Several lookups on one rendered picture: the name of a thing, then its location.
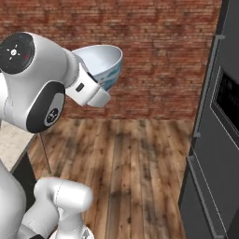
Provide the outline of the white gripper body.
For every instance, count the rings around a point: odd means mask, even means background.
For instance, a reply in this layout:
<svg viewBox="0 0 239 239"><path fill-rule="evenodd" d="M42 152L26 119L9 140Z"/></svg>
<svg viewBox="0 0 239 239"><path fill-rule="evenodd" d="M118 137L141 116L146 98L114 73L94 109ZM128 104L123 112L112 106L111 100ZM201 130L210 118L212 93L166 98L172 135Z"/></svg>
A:
<svg viewBox="0 0 239 239"><path fill-rule="evenodd" d="M110 99L111 97L109 93L104 88L100 88L98 92L90 99L87 105L93 107L104 107L110 101Z"/></svg>

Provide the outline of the dark grey fridge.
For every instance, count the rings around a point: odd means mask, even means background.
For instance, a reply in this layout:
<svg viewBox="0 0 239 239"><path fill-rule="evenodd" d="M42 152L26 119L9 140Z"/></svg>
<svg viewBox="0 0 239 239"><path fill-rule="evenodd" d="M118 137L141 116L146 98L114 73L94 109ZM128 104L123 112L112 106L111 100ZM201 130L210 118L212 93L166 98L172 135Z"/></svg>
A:
<svg viewBox="0 0 239 239"><path fill-rule="evenodd" d="M222 0L215 35L225 38L219 42L200 136L191 138L188 156L195 156L200 164L225 239L239 239L239 0ZM186 239L214 239L188 156L178 200Z"/></svg>

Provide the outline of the white bowl with teal pattern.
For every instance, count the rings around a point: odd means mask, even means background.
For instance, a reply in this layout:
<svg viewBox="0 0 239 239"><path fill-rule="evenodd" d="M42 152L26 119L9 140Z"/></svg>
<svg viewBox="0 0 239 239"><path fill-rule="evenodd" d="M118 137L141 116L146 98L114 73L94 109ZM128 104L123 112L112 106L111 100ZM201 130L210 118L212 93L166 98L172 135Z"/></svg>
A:
<svg viewBox="0 0 239 239"><path fill-rule="evenodd" d="M92 45L75 49L74 53L84 61L100 85L109 91L120 76L123 63L122 50L112 45Z"/></svg>

